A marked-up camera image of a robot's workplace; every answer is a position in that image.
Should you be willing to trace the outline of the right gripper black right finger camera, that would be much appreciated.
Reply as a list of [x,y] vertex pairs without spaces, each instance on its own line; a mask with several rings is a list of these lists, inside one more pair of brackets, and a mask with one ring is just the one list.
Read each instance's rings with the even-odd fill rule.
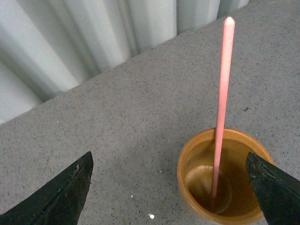
[[250,152],[246,169],[252,190],[269,225],[300,223],[300,181]]

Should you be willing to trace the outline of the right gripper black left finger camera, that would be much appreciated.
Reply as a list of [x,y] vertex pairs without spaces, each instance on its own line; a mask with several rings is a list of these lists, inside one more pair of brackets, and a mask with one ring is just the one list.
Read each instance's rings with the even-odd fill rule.
[[88,151],[31,196],[0,216],[2,225],[76,225],[93,171]]

